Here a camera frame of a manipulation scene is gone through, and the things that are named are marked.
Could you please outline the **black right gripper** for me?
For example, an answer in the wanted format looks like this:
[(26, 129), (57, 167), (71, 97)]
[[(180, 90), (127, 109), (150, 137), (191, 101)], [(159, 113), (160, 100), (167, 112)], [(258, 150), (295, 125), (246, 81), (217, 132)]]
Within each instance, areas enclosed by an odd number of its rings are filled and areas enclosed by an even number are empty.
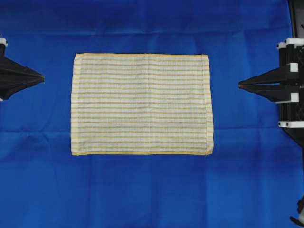
[(277, 45), (279, 68), (240, 81), (238, 87), (279, 104), (279, 126), (304, 126), (304, 39), (287, 38)]

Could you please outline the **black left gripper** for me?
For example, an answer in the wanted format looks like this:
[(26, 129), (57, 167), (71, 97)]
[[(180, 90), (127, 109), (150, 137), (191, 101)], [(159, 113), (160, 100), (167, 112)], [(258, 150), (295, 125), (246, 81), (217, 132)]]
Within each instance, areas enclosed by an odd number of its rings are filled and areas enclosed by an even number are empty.
[(0, 98), (2, 100), (9, 99), (13, 94), (19, 92), (23, 89), (35, 86), (39, 83), (45, 82), (45, 78), (39, 72), (28, 68), (26, 66), (20, 65), (11, 59), (4, 57), (5, 49), (8, 42), (5, 38), (0, 38), (0, 75), (1, 76), (16, 76), (21, 78), (22, 76), (30, 77), (38, 80), (32, 80), (27, 82), (19, 82), (16, 84), (6, 84), (0, 86)]

